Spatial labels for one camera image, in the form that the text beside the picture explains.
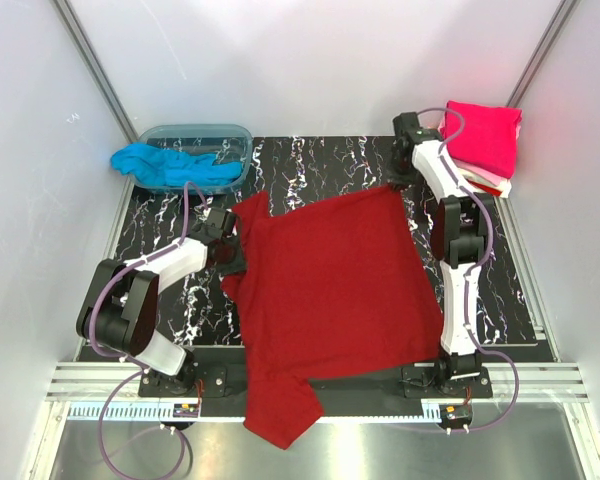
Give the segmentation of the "dark red t shirt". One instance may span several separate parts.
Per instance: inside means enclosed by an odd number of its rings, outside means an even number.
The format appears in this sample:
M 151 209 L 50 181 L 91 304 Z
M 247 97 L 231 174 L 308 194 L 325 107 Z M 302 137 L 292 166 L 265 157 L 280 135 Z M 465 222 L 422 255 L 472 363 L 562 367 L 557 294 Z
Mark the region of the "dark red t shirt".
M 399 192 L 377 187 L 283 215 L 238 203 L 247 268 L 223 279 L 246 354 L 244 425 L 290 447 L 322 415 L 311 381 L 438 355 L 443 316 Z

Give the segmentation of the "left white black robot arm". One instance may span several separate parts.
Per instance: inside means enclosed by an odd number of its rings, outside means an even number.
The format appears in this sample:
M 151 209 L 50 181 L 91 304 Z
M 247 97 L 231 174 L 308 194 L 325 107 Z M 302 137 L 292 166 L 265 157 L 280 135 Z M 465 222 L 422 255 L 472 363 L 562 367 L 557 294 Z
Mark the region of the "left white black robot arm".
M 95 270 L 76 332 L 99 355 L 127 360 L 149 385 L 176 396 L 203 392 L 195 354 L 157 330 L 160 294 L 185 277 L 212 269 L 246 271 L 240 217 L 212 208 L 206 219 L 152 254 L 127 262 L 105 259 Z

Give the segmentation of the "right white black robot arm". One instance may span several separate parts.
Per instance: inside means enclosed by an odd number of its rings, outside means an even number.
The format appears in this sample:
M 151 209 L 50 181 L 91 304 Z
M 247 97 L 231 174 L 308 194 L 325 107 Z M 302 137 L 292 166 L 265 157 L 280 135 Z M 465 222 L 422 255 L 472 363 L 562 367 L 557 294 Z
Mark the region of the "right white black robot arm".
M 417 112 L 394 117 L 393 129 L 391 185 L 402 189 L 421 177 L 438 202 L 430 249 L 443 278 L 444 324 L 439 357 L 423 375 L 422 387 L 465 396 L 480 382 L 482 368 L 477 297 L 482 265 L 493 247 L 492 201 L 474 190 L 451 159 L 447 140 L 422 126 Z

